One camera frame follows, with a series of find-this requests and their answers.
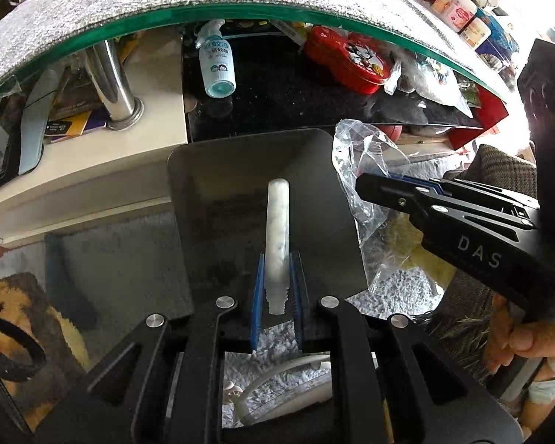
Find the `spray nozzle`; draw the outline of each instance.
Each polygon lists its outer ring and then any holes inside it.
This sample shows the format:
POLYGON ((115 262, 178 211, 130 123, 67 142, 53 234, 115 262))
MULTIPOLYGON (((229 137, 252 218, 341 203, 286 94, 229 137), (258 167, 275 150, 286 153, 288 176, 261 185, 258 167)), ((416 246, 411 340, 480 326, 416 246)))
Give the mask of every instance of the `spray nozzle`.
POLYGON ((198 33, 198 39, 195 42, 195 48, 201 47, 204 42, 211 37, 212 35, 216 35, 217 37, 222 37, 222 33, 220 33, 220 27, 226 23, 223 18, 219 18, 217 20, 210 20, 198 33))

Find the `brown knit fabric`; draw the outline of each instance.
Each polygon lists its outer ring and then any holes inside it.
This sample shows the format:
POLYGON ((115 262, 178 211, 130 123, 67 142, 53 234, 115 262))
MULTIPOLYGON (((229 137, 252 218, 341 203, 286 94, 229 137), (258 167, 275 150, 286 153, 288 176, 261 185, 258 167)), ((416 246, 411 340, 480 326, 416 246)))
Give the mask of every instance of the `brown knit fabric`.
MULTIPOLYGON (((460 178, 537 196, 536 167, 490 145, 480 146, 468 170, 452 176, 447 172, 444 178, 460 178)), ((416 317, 416 322, 480 381, 488 376, 481 357, 487 342, 491 296, 488 287, 457 270, 438 307, 416 317)))

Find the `beige shelf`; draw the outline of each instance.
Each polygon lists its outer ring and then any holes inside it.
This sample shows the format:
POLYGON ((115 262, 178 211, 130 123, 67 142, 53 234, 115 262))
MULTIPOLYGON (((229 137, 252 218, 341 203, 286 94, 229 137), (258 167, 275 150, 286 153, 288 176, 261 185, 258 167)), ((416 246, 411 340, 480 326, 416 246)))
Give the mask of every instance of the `beige shelf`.
POLYGON ((168 202, 166 160, 187 143, 181 41, 172 27, 149 31, 125 64, 144 102, 127 130, 96 131, 45 146, 39 165, 0 188, 0 244, 168 202))

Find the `black strap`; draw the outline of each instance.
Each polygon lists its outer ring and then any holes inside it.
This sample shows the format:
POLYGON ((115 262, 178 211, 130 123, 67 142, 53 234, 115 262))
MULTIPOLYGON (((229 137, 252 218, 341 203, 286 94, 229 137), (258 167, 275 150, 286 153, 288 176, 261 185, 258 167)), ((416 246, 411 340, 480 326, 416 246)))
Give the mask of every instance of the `black strap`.
POLYGON ((0 319, 0 332, 24 347, 31 357, 31 364, 20 364, 0 352, 0 378, 11 382, 31 379, 45 365, 45 352, 29 334, 4 319, 0 319))

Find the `chrome pole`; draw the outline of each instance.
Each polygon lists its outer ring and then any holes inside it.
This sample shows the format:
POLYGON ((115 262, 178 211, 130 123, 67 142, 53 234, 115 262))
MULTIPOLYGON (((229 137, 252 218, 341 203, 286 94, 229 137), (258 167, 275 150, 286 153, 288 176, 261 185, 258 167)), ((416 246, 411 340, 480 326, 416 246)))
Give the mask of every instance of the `chrome pole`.
POLYGON ((105 40, 83 50, 82 60, 101 102, 111 116, 107 128, 124 130, 136 123, 144 111, 144 105, 131 93, 117 57, 115 42, 105 40))

